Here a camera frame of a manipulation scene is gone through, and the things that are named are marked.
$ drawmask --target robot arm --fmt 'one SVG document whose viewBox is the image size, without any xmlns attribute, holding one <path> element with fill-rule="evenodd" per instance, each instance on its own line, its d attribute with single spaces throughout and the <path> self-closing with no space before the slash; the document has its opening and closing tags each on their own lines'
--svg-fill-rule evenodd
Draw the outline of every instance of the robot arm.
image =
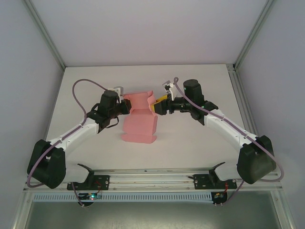
<svg viewBox="0 0 305 229">
<path fill-rule="evenodd" d="M 220 163 L 209 171 L 210 179 L 213 183 L 241 178 L 248 184 L 253 184 L 276 168 L 276 163 L 240 132 L 242 131 L 246 136 L 256 139 L 258 144 L 274 155 L 270 139 L 266 136 L 257 137 L 237 125 L 235 125 L 235 129 L 225 122 L 223 119 L 224 114 L 218 109 L 218 106 L 204 100 L 201 86 L 197 80 L 187 80 L 183 83 L 185 95 L 196 105 L 205 110 L 213 111 L 218 117 L 197 109 L 184 97 L 176 97 L 177 93 L 173 83 L 166 82 L 163 86 L 167 91 L 167 95 L 158 99 L 157 102 L 152 105 L 152 109 L 157 114 L 165 115 L 167 114 L 167 111 L 169 111 L 170 114 L 174 113 L 174 111 L 188 112 L 194 120 L 197 120 L 202 125 L 206 125 L 216 131 L 227 140 L 237 152 L 239 152 L 237 165 Z"/>
<path fill-rule="evenodd" d="M 130 109 L 131 103 L 129 100 L 121 100 L 117 92 L 106 90 L 101 97 L 100 103 L 96 104 L 87 113 L 85 122 L 79 123 L 67 133 L 51 141 L 39 140 L 35 144 L 27 170 L 28 174 L 30 174 L 40 156 L 53 146 L 49 153 L 39 162 L 32 177 L 49 188 L 56 188 L 62 182 L 90 183 L 94 172 L 81 164 L 66 164 L 66 156 L 71 154 L 74 149 L 87 139 L 100 133 L 103 129 L 109 128 L 112 119 L 117 118 L 119 115 L 129 114 Z"/>
</svg>

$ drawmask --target white arm segment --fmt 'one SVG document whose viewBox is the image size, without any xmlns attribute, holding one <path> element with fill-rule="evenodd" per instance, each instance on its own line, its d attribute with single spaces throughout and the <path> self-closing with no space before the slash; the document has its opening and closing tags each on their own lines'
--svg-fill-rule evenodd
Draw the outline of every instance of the white arm segment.
<svg viewBox="0 0 305 229">
<path fill-rule="evenodd" d="M 52 139 L 51 140 L 51 145 L 53 145 L 55 142 L 58 140 L 62 140 L 62 137 L 77 128 L 79 125 L 75 126 L 65 134 Z M 87 118 L 85 124 L 78 129 L 75 133 L 67 137 L 65 140 L 63 140 L 61 143 L 56 145 L 56 148 L 63 148 L 66 158 L 67 156 L 73 152 L 74 149 L 76 149 L 79 145 L 81 145 L 84 141 L 87 139 L 93 137 L 96 135 L 99 131 L 99 125 L 90 118 Z M 87 176 L 89 174 L 89 171 L 85 169 L 82 166 L 79 165 L 71 165 L 66 163 L 66 176 L 64 180 L 62 181 L 63 183 L 66 182 L 78 182 L 78 183 L 83 183 L 85 182 Z"/>
<path fill-rule="evenodd" d="M 73 127 L 71 130 L 64 133 L 63 135 L 60 135 L 59 137 L 52 139 L 51 145 L 53 145 L 58 140 L 62 140 L 63 136 L 65 136 L 66 134 L 77 128 L 79 125 Z M 99 131 L 99 125 L 93 119 L 87 118 L 85 124 L 80 129 L 78 129 L 75 133 L 73 133 L 65 140 L 63 140 L 61 143 L 59 143 L 56 146 L 56 148 L 63 148 L 63 151 L 65 151 L 67 157 L 74 149 L 76 149 L 84 141 L 96 135 L 98 131 Z"/>
<path fill-rule="evenodd" d="M 213 110 L 213 113 L 224 117 L 224 114 L 221 110 Z M 216 131 L 219 135 L 221 135 L 228 143 L 233 146 L 233 148 L 239 153 L 239 150 L 243 147 L 243 144 L 250 144 L 251 141 L 242 136 L 239 132 L 237 132 L 233 127 L 231 127 L 227 122 L 222 121 L 220 118 L 217 118 L 211 114 L 208 114 L 204 117 L 204 124 Z M 250 132 L 242 129 L 238 126 L 238 128 L 247 134 L 252 139 L 255 139 L 257 136 L 251 134 Z M 222 181 L 226 181 L 229 179 L 241 179 L 237 172 L 236 162 L 226 162 L 215 169 L 215 173 L 218 178 Z"/>
<path fill-rule="evenodd" d="M 213 113 L 224 117 L 224 114 L 221 110 L 213 110 Z M 217 118 L 211 114 L 208 114 L 204 117 L 204 124 L 208 127 L 216 131 L 219 135 L 221 135 L 231 146 L 239 153 L 239 150 L 243 147 L 243 144 L 250 144 L 251 141 L 242 136 L 239 132 L 237 132 L 233 127 L 231 127 L 227 122 L 222 121 L 220 118 Z M 243 131 L 246 135 L 255 139 L 257 136 L 251 134 L 250 132 L 242 129 L 238 125 L 236 125 L 241 131 Z"/>
</svg>

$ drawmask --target white panel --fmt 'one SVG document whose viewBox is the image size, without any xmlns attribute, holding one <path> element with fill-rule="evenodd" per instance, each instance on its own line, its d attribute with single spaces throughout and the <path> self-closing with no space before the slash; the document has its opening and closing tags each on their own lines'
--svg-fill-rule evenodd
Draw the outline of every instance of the white panel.
<svg viewBox="0 0 305 229">
<path fill-rule="evenodd" d="M 65 71 L 48 139 L 61 135 L 83 118 L 71 93 L 72 85 L 78 79 L 88 78 L 106 88 L 120 85 L 125 93 L 153 90 L 159 98 L 165 94 L 162 84 L 175 76 L 180 78 L 180 85 L 187 79 L 198 79 L 205 99 L 218 105 L 224 114 L 243 126 L 224 64 L 81 67 Z M 75 93 L 89 111 L 100 101 L 103 90 L 81 82 Z M 92 169 L 192 168 L 212 167 L 228 160 L 237 162 L 238 153 L 233 147 L 216 132 L 193 120 L 189 113 L 159 116 L 155 133 L 158 138 L 152 144 L 122 141 L 124 118 L 121 115 L 116 127 L 105 129 L 83 143 L 67 161 L 82 163 Z"/>
<path fill-rule="evenodd" d="M 278 0 L 248 53 L 241 78 L 259 133 L 273 142 L 297 228 L 304 228 L 305 1 Z"/>
<path fill-rule="evenodd" d="M 1 1 L 0 31 L 0 227 L 7 229 L 62 71 L 20 0 Z"/>
<path fill-rule="evenodd" d="M 74 193 L 36 193 L 33 202 L 77 202 Z M 211 192 L 151 192 L 98 194 L 94 202 L 195 202 L 213 203 Z"/>
<path fill-rule="evenodd" d="M 33 0 L 67 66 L 234 63 L 265 0 Z"/>
</svg>

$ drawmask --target ventilation slot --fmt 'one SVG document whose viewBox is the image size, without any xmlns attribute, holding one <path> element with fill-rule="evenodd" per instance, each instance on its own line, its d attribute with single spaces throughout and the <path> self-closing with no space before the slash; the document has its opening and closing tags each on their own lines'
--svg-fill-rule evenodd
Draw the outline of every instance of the ventilation slot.
<svg viewBox="0 0 305 229">
<path fill-rule="evenodd" d="M 36 193 L 34 202 L 75 202 L 74 193 Z M 102 193 L 96 202 L 201 202 L 212 203 L 210 192 L 198 193 Z"/>
</svg>

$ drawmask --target red wire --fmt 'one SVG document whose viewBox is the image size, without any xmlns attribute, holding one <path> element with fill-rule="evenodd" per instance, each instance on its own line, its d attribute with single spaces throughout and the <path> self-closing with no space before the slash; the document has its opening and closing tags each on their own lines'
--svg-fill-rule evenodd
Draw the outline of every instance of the red wire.
<svg viewBox="0 0 305 229">
<path fill-rule="evenodd" d="M 223 194 L 225 194 L 226 192 L 227 192 L 227 190 L 228 190 L 228 184 L 227 184 L 227 182 L 225 183 L 225 189 L 224 189 L 224 192 L 223 192 Z"/>
<path fill-rule="evenodd" d="M 98 182 L 98 181 L 96 181 L 95 183 L 96 183 L 97 185 L 99 185 L 99 191 L 96 193 L 96 194 L 98 194 L 98 193 L 100 192 L 100 190 L 101 190 L 102 185 L 101 185 L 100 182 Z"/>
</svg>

